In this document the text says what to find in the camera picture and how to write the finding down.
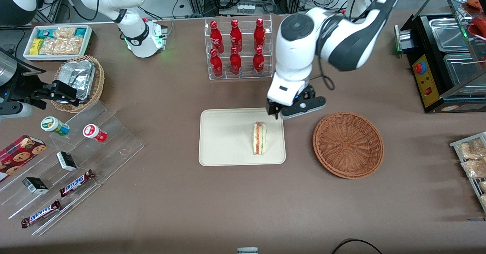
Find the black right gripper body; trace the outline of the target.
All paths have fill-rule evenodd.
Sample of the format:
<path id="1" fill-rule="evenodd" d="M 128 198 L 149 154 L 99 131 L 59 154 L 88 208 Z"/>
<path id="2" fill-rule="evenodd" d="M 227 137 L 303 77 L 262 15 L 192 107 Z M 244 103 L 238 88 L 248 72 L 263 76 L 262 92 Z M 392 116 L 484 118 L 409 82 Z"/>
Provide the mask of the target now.
<path id="1" fill-rule="evenodd" d="M 26 72 L 25 67 L 17 67 L 11 83 L 12 101 L 32 104 L 35 99 L 49 99 L 57 91 L 56 81 L 47 84 L 42 82 L 36 74 L 25 76 Z"/>

